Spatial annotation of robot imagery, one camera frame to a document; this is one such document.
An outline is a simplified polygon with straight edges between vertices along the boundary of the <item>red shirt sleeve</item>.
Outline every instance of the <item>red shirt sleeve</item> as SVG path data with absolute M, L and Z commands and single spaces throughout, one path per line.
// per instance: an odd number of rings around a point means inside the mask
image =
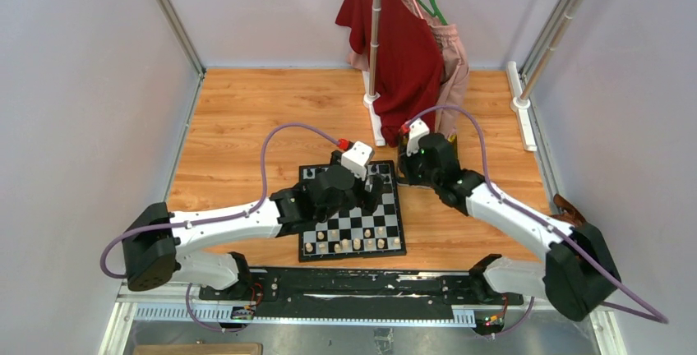
M 366 23 L 362 13 L 365 4 L 363 1 L 344 0 L 339 9 L 339 14 L 336 16 L 336 25 L 351 28 L 351 33 L 348 35 L 348 43 L 351 45 L 351 49 L 359 55 L 363 53 L 367 46 Z

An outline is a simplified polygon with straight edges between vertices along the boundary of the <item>wood tabletop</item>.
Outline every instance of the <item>wood tabletop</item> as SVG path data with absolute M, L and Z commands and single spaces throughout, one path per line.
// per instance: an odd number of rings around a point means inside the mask
M 206 73 L 182 152 L 168 207 L 210 210 L 258 200 L 260 151 L 266 135 L 286 122 L 305 122 L 335 138 L 372 144 L 362 106 L 360 71 L 219 69 Z M 544 213 L 547 200 L 533 153 L 523 150 L 503 71 L 473 71 L 464 107 L 484 130 L 492 180 L 509 195 Z M 460 116 L 459 159 L 482 171 L 477 133 Z M 298 166 L 329 161 L 334 146 L 304 129 L 280 131 L 266 154 L 270 193 L 298 181 Z M 395 149 L 376 148 L 375 159 L 396 160 Z M 375 269 L 466 270 L 490 253 L 534 260 L 498 229 L 443 205 L 433 191 L 399 188 L 406 256 L 298 262 L 298 237 L 252 239 L 217 246 L 242 253 L 250 265 Z

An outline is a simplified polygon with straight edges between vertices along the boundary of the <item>robotic arm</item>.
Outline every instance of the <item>robotic arm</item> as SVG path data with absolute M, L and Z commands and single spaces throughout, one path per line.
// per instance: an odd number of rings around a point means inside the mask
M 195 212 L 170 212 L 163 202 L 148 206 L 128 230 L 166 223 L 173 228 L 122 241 L 128 288 L 146 291 L 173 281 L 244 293 L 252 285 L 244 256 L 202 249 L 246 238 L 302 233 L 339 210 L 357 206 L 375 211 L 382 179 L 367 175 L 373 154 L 361 142 L 343 153 L 337 150 L 326 171 L 273 193 L 256 210 L 259 202 Z
M 496 184 L 487 184 L 482 174 L 460 168 L 453 146 L 443 135 L 430 133 L 423 121 L 417 120 L 405 129 L 398 165 L 409 185 L 433 188 L 444 204 L 499 228 L 542 262 L 488 256 L 470 270 L 480 278 L 482 298 L 496 293 L 546 298 L 562 315 L 582 320 L 616 289 L 551 230 L 557 228 L 570 237 L 619 280 L 607 244 L 596 227 L 584 223 L 575 228 L 534 211 L 507 196 Z M 530 214 L 550 226 L 543 227 Z

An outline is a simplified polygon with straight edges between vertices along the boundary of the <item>chessboard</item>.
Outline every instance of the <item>chessboard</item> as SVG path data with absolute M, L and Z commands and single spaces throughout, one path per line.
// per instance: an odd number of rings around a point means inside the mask
M 301 166 L 300 179 L 314 178 L 315 173 L 328 167 L 328 164 Z M 391 160 L 371 162 L 368 173 L 382 176 L 385 183 L 375 213 L 364 214 L 358 207 L 341 210 L 327 222 L 318 223 L 314 230 L 302 233 L 298 236 L 301 262 L 406 255 L 395 163 Z

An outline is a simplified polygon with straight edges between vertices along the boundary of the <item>gray floor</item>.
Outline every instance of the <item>gray floor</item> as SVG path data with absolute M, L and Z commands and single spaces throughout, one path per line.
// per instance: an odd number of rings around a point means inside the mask
M 509 321 L 521 314 L 509 311 Z M 261 343 L 265 355 L 599 354 L 588 322 L 575 324 L 555 311 L 536 311 L 515 332 L 493 341 L 459 328 L 259 324 L 220 334 L 189 322 L 135 322 L 124 354 L 132 354 L 137 344 L 197 341 Z

